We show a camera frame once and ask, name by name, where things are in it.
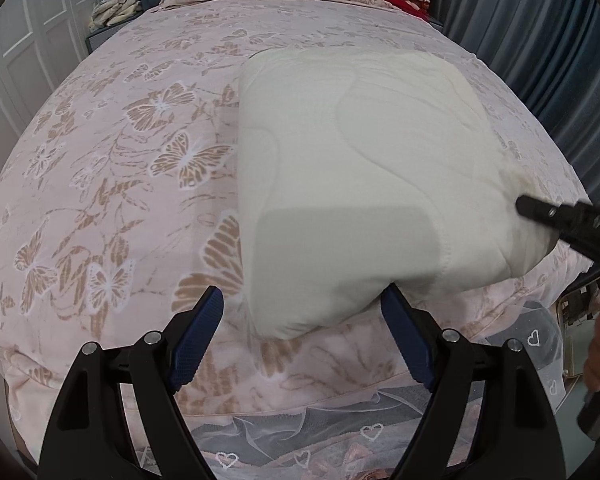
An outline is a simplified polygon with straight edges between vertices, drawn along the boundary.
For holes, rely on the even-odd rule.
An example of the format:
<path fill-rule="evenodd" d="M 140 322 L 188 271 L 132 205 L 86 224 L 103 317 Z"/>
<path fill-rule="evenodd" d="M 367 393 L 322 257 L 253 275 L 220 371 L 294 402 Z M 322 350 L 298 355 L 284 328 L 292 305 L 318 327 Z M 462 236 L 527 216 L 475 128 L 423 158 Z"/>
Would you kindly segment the beige plush toy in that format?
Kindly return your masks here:
<path fill-rule="evenodd" d="M 120 24 L 142 10 L 140 0 L 102 0 L 94 6 L 87 28 L 90 32 Z"/>

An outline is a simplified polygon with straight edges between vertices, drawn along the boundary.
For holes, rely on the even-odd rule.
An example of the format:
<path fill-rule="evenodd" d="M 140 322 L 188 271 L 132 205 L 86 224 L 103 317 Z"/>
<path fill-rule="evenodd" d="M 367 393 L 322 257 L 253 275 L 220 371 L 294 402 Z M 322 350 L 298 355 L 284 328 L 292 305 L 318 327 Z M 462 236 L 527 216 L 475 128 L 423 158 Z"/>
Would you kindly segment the cream quilted coat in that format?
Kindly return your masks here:
<path fill-rule="evenodd" d="M 237 161 L 244 294 L 265 338 L 337 325 L 390 284 L 419 300 L 519 278 L 556 245 L 517 214 L 532 177 L 430 53 L 253 55 Z"/>

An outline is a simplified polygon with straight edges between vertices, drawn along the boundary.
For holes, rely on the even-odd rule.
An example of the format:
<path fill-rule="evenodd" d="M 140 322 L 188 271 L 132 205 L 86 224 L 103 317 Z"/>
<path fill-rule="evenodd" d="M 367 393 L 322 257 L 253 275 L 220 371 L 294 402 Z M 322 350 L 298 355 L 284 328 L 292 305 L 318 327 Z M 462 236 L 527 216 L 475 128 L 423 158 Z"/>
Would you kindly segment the lace bed skirt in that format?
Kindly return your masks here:
<path fill-rule="evenodd" d="M 521 340 L 557 408 L 565 395 L 560 292 L 509 292 L 487 287 L 412 304 L 480 344 Z M 248 338 L 229 313 L 194 380 L 175 395 L 212 472 L 219 479 L 388 476 L 429 393 L 407 371 L 379 304 L 288 340 Z"/>

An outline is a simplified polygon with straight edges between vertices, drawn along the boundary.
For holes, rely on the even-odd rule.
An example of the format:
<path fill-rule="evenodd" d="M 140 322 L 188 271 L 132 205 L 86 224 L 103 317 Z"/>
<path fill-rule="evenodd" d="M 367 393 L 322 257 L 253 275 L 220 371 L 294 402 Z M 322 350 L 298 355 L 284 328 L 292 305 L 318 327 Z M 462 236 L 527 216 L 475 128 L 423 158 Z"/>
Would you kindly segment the pink floral bed cover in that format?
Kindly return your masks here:
<path fill-rule="evenodd" d="M 269 48 L 430 52 L 454 64 L 501 146 L 549 200 L 584 187 L 541 124 L 475 55 L 417 18 L 329 0 L 215 0 L 156 9 L 47 99 L 0 173 L 0 372 L 32 453 L 81 344 L 125 346 L 209 285 L 227 319 L 186 422 L 288 413 L 406 384 L 377 312 L 288 342 L 239 330 L 238 74 Z"/>

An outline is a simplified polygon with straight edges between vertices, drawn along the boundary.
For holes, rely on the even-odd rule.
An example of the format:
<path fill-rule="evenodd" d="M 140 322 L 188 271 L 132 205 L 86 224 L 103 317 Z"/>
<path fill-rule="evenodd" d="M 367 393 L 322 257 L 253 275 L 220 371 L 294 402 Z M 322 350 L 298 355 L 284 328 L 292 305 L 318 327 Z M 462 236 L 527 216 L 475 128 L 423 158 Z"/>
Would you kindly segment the teal nightstand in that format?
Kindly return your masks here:
<path fill-rule="evenodd" d="M 91 55 L 96 49 L 101 47 L 109 38 L 114 36 L 120 29 L 139 18 L 142 14 L 143 12 L 134 14 L 130 18 L 126 18 L 120 23 L 113 24 L 111 26 L 104 26 L 88 34 L 84 40 L 87 54 Z"/>

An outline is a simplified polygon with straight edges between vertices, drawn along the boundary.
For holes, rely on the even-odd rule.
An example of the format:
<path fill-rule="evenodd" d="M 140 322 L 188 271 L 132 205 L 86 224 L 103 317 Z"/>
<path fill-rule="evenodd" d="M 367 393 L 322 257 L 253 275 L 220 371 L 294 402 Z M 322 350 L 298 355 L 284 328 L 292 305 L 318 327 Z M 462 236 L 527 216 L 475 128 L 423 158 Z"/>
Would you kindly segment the white wardrobe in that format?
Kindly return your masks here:
<path fill-rule="evenodd" d="M 87 56 L 99 0 L 5 0 L 0 7 L 0 172 L 46 99 Z"/>

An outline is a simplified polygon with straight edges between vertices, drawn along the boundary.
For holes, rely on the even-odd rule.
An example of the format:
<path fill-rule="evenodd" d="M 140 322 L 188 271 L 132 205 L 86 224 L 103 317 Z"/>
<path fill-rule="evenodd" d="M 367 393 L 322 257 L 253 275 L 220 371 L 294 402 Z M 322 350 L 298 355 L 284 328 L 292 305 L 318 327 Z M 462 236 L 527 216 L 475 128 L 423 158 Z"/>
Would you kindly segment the grey blue curtain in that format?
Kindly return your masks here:
<path fill-rule="evenodd" d="M 600 4 L 434 0 L 434 12 L 539 119 L 600 205 Z"/>

